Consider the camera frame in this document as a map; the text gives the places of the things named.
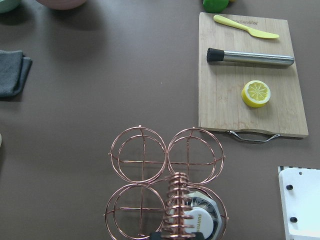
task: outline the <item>lemon slice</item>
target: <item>lemon slice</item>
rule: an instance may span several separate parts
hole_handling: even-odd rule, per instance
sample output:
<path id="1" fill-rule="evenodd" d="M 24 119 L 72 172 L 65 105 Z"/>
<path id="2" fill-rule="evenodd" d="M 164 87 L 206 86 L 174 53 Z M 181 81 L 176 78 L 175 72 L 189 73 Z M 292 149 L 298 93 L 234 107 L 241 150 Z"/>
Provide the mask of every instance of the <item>lemon slice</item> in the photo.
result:
<path id="1" fill-rule="evenodd" d="M 241 92 L 242 100 L 245 104 L 253 108 L 261 108 L 269 101 L 270 88 L 263 81 L 248 82 Z"/>

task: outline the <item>cutting board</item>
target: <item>cutting board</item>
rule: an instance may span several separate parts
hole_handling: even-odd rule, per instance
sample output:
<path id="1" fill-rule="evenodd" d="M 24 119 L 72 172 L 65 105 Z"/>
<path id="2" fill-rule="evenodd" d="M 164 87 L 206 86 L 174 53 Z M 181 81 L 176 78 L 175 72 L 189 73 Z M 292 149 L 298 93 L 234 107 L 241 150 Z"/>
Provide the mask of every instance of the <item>cutting board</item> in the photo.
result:
<path id="1" fill-rule="evenodd" d="M 244 30 L 215 22 L 214 14 L 200 13 L 199 127 L 211 131 L 280 134 L 297 138 L 308 136 L 296 63 L 283 67 L 226 61 L 208 63 L 206 59 L 208 48 L 294 57 L 288 21 L 221 15 L 280 37 L 253 37 Z M 271 98 L 263 107 L 249 107 L 241 98 L 245 84 L 252 80 L 263 81 L 270 88 Z"/>

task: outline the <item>white lid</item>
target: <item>white lid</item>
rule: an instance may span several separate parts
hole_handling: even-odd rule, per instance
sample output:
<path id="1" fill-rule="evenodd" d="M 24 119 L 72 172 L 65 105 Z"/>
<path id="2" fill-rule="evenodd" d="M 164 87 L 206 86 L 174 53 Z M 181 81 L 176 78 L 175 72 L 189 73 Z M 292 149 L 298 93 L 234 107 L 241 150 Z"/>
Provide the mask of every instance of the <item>white lid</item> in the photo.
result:
<path id="1" fill-rule="evenodd" d="M 214 221 L 210 214 L 201 207 L 194 206 L 192 210 L 186 211 L 186 215 L 193 216 L 193 219 L 185 219 L 184 224 L 193 225 L 193 228 L 185 228 L 187 233 L 201 232 L 205 239 L 210 237 L 214 230 Z"/>

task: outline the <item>gray table surface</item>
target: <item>gray table surface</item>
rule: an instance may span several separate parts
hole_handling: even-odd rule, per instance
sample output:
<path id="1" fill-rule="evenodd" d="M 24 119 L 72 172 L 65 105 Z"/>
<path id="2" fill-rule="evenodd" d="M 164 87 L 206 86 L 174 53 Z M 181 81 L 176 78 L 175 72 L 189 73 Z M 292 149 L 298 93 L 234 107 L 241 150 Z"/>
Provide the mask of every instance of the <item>gray table surface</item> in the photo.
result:
<path id="1" fill-rule="evenodd" d="M 0 49 L 33 64 L 0 100 L 0 239 L 111 239 L 109 197 L 125 184 L 108 157 L 143 125 L 166 143 L 198 126 L 201 0 L 89 0 L 54 11 L 35 0 L 0 15 Z M 237 0 L 222 13 L 288 20 L 309 136 L 265 144 L 214 133 L 226 161 L 209 183 L 229 221 L 223 239 L 285 239 L 278 166 L 320 168 L 320 2 Z"/>

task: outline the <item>folded cloth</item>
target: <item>folded cloth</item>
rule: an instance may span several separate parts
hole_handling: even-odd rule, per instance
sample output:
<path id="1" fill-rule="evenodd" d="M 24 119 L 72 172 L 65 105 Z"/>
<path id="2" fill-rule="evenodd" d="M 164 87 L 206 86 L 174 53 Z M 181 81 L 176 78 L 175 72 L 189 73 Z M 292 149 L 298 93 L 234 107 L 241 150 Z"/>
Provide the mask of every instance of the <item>folded cloth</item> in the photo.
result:
<path id="1" fill-rule="evenodd" d="M 0 97 L 15 96 L 23 90 L 31 64 L 31 58 L 20 50 L 0 50 Z"/>

